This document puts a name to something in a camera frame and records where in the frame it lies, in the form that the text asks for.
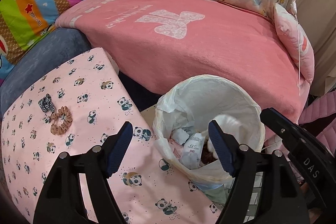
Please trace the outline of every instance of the white plastic bag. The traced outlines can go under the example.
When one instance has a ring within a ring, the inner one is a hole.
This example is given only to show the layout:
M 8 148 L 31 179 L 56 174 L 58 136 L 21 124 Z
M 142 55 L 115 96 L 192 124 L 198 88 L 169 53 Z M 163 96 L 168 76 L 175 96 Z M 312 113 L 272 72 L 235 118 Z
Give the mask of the white plastic bag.
M 220 121 L 216 119 L 222 130 L 234 135 L 239 143 L 245 143 L 260 152 L 265 139 L 260 112 L 259 105 L 235 83 L 214 75 L 191 77 L 159 99 L 153 121 L 153 131 L 157 137 L 155 146 L 169 164 L 187 175 L 200 188 L 217 188 L 232 180 L 219 160 L 189 170 L 177 160 L 167 139 L 177 128 L 195 126 L 199 132 L 203 132 L 216 116 L 226 114 Z

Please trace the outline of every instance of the pink blanket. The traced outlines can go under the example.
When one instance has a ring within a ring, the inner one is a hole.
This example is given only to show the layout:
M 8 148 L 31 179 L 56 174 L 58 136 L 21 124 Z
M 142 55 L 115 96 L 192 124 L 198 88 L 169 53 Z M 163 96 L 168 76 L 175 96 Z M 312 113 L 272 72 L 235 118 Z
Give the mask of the pink blanket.
M 211 0 L 83 0 L 57 27 L 81 30 L 120 70 L 164 94 L 191 76 L 211 74 L 245 89 L 261 108 L 297 122 L 309 84 L 272 23 Z M 266 132 L 266 138 L 273 133 Z

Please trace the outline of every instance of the bear print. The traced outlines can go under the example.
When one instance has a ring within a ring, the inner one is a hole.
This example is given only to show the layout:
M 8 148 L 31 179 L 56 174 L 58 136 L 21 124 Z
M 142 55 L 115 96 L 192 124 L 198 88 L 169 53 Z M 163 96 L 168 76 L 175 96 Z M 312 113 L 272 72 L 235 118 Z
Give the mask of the bear print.
M 126 221 L 126 223 L 128 223 L 129 217 L 127 213 L 121 213 L 124 217 L 124 220 Z
M 88 123 L 94 123 L 95 120 L 96 120 L 96 111 L 95 110 L 90 111 L 89 115 L 87 117 L 87 122 Z
M 145 139 L 145 141 L 149 141 L 149 139 L 151 138 L 151 131 L 149 129 L 135 127 L 133 136 L 139 137 L 139 140 Z
M 43 179 L 43 184 L 44 184 L 45 181 L 47 180 L 47 175 L 45 173 L 42 173 L 41 177 Z
M 59 91 L 57 91 L 57 94 L 58 94 L 58 98 L 63 98 L 63 96 L 64 96 L 64 90 L 60 89 Z
M 45 123 L 50 123 L 51 122 L 51 118 L 50 116 L 48 116 L 47 114 L 44 114 L 44 117 L 42 119 Z
M 26 172 L 27 172 L 27 174 L 29 175 L 29 173 L 30 173 L 30 168 L 29 168 L 29 166 L 25 163 L 25 170 L 26 170 Z
M 33 153 L 33 160 L 40 161 L 40 153 L 39 152 L 34 152 Z
M 36 138 L 36 133 L 36 130 L 32 130 L 30 133 L 30 138 L 34 140 Z
M 101 143 L 104 143 L 104 142 L 106 141 L 107 137 L 108 137 L 108 135 L 105 134 L 105 133 L 103 133 L 103 135 L 102 135 L 102 137 L 101 137 L 101 139 L 100 139 L 100 142 L 101 142 Z
M 141 175 L 139 175 L 136 172 L 129 172 L 129 173 L 124 173 L 123 174 L 123 182 L 125 183 L 125 185 L 128 186 L 141 186 L 142 185 L 142 179 L 141 179 Z
M 72 75 L 76 71 L 76 68 L 73 68 L 71 71 L 69 71 L 69 75 Z
M 191 192 L 197 190 L 196 185 L 192 181 L 188 181 L 188 184 L 189 184 L 189 189 L 190 189 Z
M 103 83 L 101 83 L 100 88 L 102 90 L 106 90 L 106 89 L 110 90 L 111 88 L 113 88 L 113 82 L 111 82 L 111 81 L 103 82 Z
M 167 171 L 170 167 L 170 164 L 166 162 L 165 159 L 159 161 L 159 167 L 162 171 Z
M 29 197 L 29 193 L 28 193 L 28 191 L 27 191 L 27 189 L 26 189 L 25 187 L 23 187 L 23 193 L 24 193 L 27 197 Z
M 56 146 L 54 143 L 47 143 L 47 151 L 49 153 L 55 153 L 55 150 L 56 150 Z
M 77 97 L 77 103 L 81 103 L 81 102 L 87 102 L 89 96 L 87 94 L 83 94 L 82 96 L 78 96 Z
M 126 100 L 125 97 L 122 97 L 117 102 L 122 110 L 129 110 L 132 107 L 132 104 L 130 104 L 129 100 Z
M 74 138 L 75 138 L 74 134 L 70 134 L 68 137 L 66 137 L 65 145 L 70 146 L 70 144 L 73 142 Z
M 55 83 L 58 83 L 60 79 L 61 79 L 61 77 L 55 77 L 54 80 L 53 80 L 52 82 L 53 82 L 54 84 L 55 84 Z
M 96 64 L 93 68 L 96 70 L 102 70 L 105 67 L 105 65 L 100 65 L 100 64 Z
M 213 203 L 211 203 L 211 205 L 209 206 L 209 208 L 211 209 L 212 213 L 216 213 L 218 211 L 218 208 L 216 205 L 214 205 Z
M 155 206 L 163 210 L 165 215 L 171 215 L 177 210 L 176 206 L 172 206 L 172 204 L 170 202 L 165 201 L 164 198 L 155 203 Z
M 85 81 L 84 78 L 78 78 L 73 85 L 81 85 L 84 83 L 84 81 Z

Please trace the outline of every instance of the leopard print scrunchie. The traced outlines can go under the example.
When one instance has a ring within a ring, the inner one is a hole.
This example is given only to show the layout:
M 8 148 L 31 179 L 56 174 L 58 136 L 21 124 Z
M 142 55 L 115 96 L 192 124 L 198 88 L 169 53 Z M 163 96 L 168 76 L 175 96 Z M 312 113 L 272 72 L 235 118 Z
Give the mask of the leopard print scrunchie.
M 50 118 L 53 121 L 50 128 L 50 132 L 53 135 L 63 135 L 72 124 L 71 112 L 67 106 L 63 106 L 58 110 L 58 112 L 51 114 Z M 59 118 L 63 120 L 63 123 L 60 126 L 57 126 L 55 122 L 58 121 Z

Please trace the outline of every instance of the pink pillow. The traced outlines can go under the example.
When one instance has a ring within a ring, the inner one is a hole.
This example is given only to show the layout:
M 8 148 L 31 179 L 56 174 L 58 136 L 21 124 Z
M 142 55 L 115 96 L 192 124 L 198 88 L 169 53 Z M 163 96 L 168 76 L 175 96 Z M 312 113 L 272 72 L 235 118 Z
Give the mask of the pink pillow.
M 295 17 L 287 12 L 281 5 L 276 3 L 274 6 L 274 24 L 280 41 L 287 49 L 296 66 L 299 67 L 298 35 Z M 314 51 L 300 24 L 298 24 L 298 28 L 300 41 L 300 71 L 307 82 L 311 84 L 314 79 Z

